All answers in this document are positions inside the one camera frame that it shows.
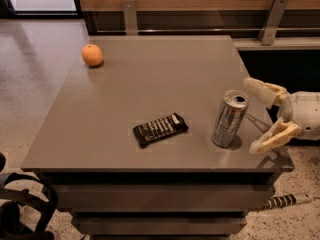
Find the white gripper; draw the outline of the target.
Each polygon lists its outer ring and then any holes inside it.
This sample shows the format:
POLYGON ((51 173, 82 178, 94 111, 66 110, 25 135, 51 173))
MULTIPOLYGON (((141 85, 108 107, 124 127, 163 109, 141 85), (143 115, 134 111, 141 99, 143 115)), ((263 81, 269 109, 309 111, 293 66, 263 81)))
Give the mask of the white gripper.
POLYGON ((261 154, 287 144, 292 138, 320 139, 320 93, 299 91, 246 77, 243 86, 266 108, 280 106, 280 117, 259 139, 251 143, 250 154, 261 154))

